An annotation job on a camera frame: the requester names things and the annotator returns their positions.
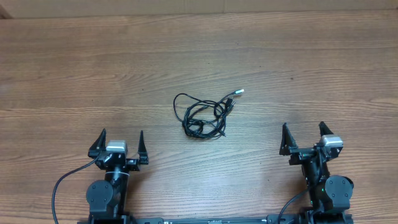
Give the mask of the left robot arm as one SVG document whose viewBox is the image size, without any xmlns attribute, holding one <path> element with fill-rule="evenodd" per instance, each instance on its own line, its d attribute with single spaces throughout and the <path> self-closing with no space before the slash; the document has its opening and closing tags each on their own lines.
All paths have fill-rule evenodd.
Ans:
<svg viewBox="0 0 398 224">
<path fill-rule="evenodd" d="M 88 157 L 96 166 L 105 171 L 103 180 L 94 181 L 86 191 L 90 206 L 89 223 L 135 223 L 135 218 L 125 211 L 129 173 L 139 172 L 141 165 L 148 165 L 149 156 L 140 133 L 138 158 L 128 158 L 125 140 L 106 142 L 106 130 L 88 150 Z"/>
</svg>

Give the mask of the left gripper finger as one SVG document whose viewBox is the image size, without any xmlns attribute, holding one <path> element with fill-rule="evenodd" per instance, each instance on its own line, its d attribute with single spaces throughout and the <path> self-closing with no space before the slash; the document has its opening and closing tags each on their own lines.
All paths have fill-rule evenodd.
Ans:
<svg viewBox="0 0 398 224">
<path fill-rule="evenodd" d="M 138 155 L 139 155 L 139 162 L 140 164 L 148 164 L 149 163 L 149 157 L 148 153 L 146 150 L 146 145 L 144 142 L 144 132 L 141 130 L 140 132 L 140 138 L 139 138 L 139 145 L 138 145 Z"/>
<path fill-rule="evenodd" d="M 98 157 L 106 149 L 106 129 L 104 128 L 97 140 L 90 146 L 88 157 Z"/>
</svg>

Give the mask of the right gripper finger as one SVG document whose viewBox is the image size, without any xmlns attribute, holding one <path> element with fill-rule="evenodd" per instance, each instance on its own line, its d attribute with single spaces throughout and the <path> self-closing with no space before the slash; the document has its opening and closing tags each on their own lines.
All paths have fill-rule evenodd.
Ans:
<svg viewBox="0 0 398 224">
<path fill-rule="evenodd" d="M 280 149 L 279 149 L 279 154 L 281 156 L 288 156 L 291 155 L 292 153 L 295 153 L 298 149 L 298 145 L 295 142 L 295 139 L 293 138 L 288 124 L 284 123 L 282 125 L 282 140 L 280 144 Z"/>
<path fill-rule="evenodd" d="M 324 121 L 321 121 L 318 126 L 320 129 L 320 136 L 333 135 L 333 132 L 329 129 Z"/>
</svg>

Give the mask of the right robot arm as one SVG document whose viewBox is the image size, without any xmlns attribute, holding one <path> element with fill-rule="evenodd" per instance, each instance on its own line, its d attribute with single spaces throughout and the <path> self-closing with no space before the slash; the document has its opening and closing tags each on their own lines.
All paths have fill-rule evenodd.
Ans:
<svg viewBox="0 0 398 224">
<path fill-rule="evenodd" d="M 353 223 L 350 208 L 354 183 L 345 176 L 331 175 L 327 162 L 336 159 L 343 149 L 343 140 L 322 121 L 319 123 L 320 140 L 312 147 L 300 148 L 288 124 L 282 126 L 279 154 L 289 156 L 291 166 L 300 165 L 307 188 L 291 198 L 277 216 L 277 223 Z M 287 207 L 308 194 L 311 206 L 302 207 L 296 215 L 286 215 Z"/>
</svg>

